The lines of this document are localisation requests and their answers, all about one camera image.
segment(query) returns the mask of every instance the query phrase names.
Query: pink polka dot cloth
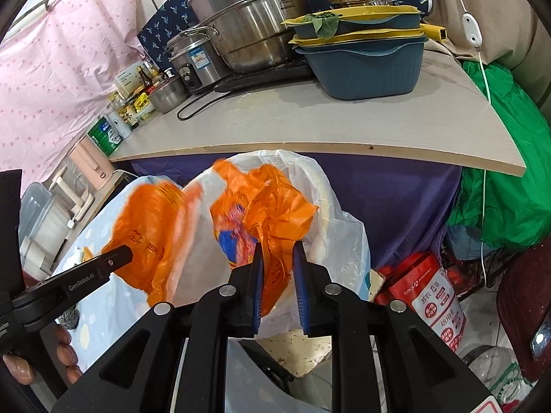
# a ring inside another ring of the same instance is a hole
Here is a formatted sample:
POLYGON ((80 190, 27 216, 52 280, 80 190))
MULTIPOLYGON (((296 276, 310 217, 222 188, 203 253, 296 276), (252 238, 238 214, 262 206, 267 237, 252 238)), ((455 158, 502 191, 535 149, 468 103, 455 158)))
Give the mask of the pink polka dot cloth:
POLYGON ((0 171, 46 180, 143 56, 136 0, 57 0, 0 45, 0 171))

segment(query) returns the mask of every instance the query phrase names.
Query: power cord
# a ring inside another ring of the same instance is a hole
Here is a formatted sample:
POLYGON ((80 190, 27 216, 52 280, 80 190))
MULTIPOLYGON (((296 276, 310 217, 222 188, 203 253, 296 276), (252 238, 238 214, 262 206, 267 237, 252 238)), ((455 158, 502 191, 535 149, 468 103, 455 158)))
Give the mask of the power cord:
POLYGON ((204 95, 201 95, 199 96, 198 98, 195 98, 194 100, 192 100, 191 102, 188 102, 185 106, 183 106, 179 111, 178 113, 176 114, 176 117, 180 120, 180 121, 187 121, 188 119, 191 119, 193 118, 197 113, 200 113, 202 112, 203 110, 205 110, 208 106, 214 104, 215 102, 225 98, 226 96, 228 96, 231 92, 228 92, 228 93, 224 93, 223 95, 217 97, 217 98, 214 98, 213 100, 210 100, 209 102, 207 102, 206 104, 204 104, 203 106, 199 107, 197 110, 195 110, 191 115, 188 115, 186 117, 183 117, 182 116, 182 112, 187 109, 189 106, 191 106, 191 104, 194 104, 195 102, 197 102, 198 100, 200 99, 203 99, 206 95, 210 95, 211 92, 209 93, 205 93, 204 95))
MULTIPOLYGON (((482 63, 482 55, 480 53, 480 47, 482 46, 482 33, 478 22, 475 17, 473 17, 465 6, 463 0, 459 0, 463 8, 464 14, 462 17, 463 29, 465 33, 465 38, 467 42, 477 49, 478 53, 478 63, 480 64, 480 71, 482 72, 482 77, 484 78, 484 86, 486 87, 486 98, 491 105, 491 95, 490 87, 488 85, 488 79, 486 78, 486 71, 484 70, 484 64, 482 63)), ((486 169, 483 171, 482 177, 482 219, 480 221, 480 233, 484 226, 484 218, 486 216, 486 169)), ((482 264, 482 274, 484 276, 484 287, 488 286, 488 280, 486 276, 486 268, 484 267, 484 243, 480 240, 480 262, 482 264)))

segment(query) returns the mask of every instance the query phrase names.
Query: green fabric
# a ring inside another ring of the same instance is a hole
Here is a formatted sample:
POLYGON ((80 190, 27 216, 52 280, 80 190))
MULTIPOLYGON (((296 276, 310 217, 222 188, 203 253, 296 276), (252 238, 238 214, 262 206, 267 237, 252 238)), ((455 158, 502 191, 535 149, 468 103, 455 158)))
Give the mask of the green fabric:
MULTIPOLYGON (((480 65, 464 62, 463 70, 485 95, 480 65)), ((521 250, 541 242, 551 232, 551 131, 507 68, 494 63, 485 70, 491 104, 519 148, 526 172, 522 177, 513 177, 487 171, 481 239, 490 246, 521 250)), ((480 228, 482 180, 481 169, 463 168, 449 224, 480 228)))

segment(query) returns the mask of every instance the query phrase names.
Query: purple fabric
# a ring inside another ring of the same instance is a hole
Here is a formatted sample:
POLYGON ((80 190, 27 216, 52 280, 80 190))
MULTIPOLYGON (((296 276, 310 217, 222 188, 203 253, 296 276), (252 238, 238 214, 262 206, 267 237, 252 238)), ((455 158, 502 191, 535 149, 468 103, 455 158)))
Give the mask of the purple fabric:
MULTIPOLYGON (((144 158, 130 164, 139 176, 166 175, 184 185, 231 155, 144 158)), ((373 268, 426 250, 440 256, 461 167, 365 155, 305 155, 323 168, 342 209, 364 223, 373 268)))

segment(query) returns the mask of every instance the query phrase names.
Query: human hand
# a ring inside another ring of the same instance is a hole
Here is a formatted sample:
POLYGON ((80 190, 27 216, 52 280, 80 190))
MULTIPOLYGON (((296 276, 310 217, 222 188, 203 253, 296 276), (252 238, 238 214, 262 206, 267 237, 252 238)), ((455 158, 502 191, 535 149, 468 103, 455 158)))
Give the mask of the human hand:
MULTIPOLYGON (((74 384, 82 376, 81 369, 78 367, 78 357, 71 344, 71 335, 64 327, 57 325, 57 358, 67 367, 67 378, 71 384, 74 384)), ((10 354, 4 356, 4 363, 13 378, 23 385, 30 385, 34 380, 34 371, 29 363, 21 357, 10 354)))

